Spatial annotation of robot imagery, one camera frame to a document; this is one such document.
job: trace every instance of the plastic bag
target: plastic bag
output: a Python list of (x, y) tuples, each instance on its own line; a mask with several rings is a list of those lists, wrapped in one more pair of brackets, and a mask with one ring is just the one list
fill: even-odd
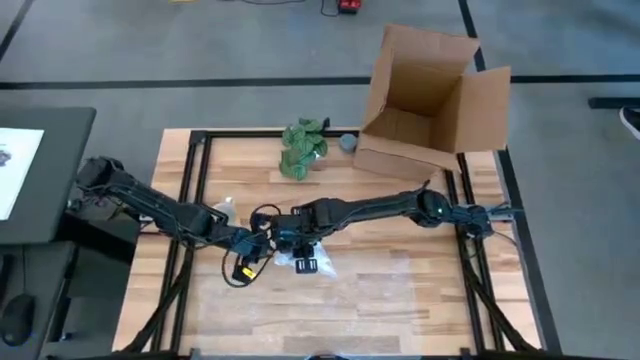
[[(293, 257), (293, 253), (276, 253), (273, 257), (274, 263), (280, 266), (291, 266), (296, 267), (296, 259)], [(326, 275), (330, 278), (337, 278), (338, 274), (336, 270), (333, 268), (333, 264), (331, 263), (331, 259), (329, 258), (329, 254), (322, 247), (322, 243), (317, 242), (313, 245), (313, 259), (316, 259), (318, 262), (318, 272), (320, 274)]]

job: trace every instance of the cardboard box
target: cardboard box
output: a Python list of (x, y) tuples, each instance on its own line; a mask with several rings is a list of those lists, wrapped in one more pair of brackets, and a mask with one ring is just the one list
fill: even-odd
[(464, 74), (476, 39), (387, 25), (354, 166), (412, 180), (459, 170), (455, 154), (502, 149), (509, 67)]

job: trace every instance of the wooden table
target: wooden table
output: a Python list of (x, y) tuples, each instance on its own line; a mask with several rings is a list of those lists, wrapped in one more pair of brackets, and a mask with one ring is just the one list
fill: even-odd
[[(153, 177), (154, 188), (175, 198), (190, 131), (165, 130)], [(329, 142), (327, 158), (314, 165), (317, 170), (304, 182), (296, 183), (278, 171), (279, 139), (215, 139), (205, 202), (213, 205), (233, 197), (240, 222), (247, 226), (251, 210), (264, 203), (287, 211), (320, 197), (356, 200), (420, 186), (353, 169), (351, 157), (343, 154), (334, 140)], [(501, 203), (493, 153), (471, 153), (467, 160), (476, 201)], [(430, 187), (446, 193), (444, 176), (436, 175)], [(508, 224), (494, 227), (513, 236)], [(461, 347), (473, 348), (452, 226), (423, 229), (405, 218), (385, 219), (351, 225), (325, 238), (323, 244), (337, 279), (296, 275), (290, 267), (270, 264), (246, 289), (232, 289), (223, 282), (221, 249), (198, 251), (180, 352), (186, 354), (195, 347), (204, 355), (305, 355), (321, 351), (451, 355)], [(161, 235), (140, 238), (114, 349), (125, 346), (156, 307), (168, 246), (169, 241)], [(530, 343), (539, 346), (517, 249), (508, 238), (496, 235), (486, 240), (485, 251), (500, 308)], [(168, 318), (164, 348), (173, 316)]]

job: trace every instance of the artificial plant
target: artificial plant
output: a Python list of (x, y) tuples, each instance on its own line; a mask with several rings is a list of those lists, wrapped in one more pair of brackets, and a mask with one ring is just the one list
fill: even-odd
[(322, 136), (324, 125), (315, 119), (299, 119), (297, 125), (287, 126), (282, 133), (280, 172), (286, 177), (303, 180), (311, 164), (327, 155), (327, 141)]

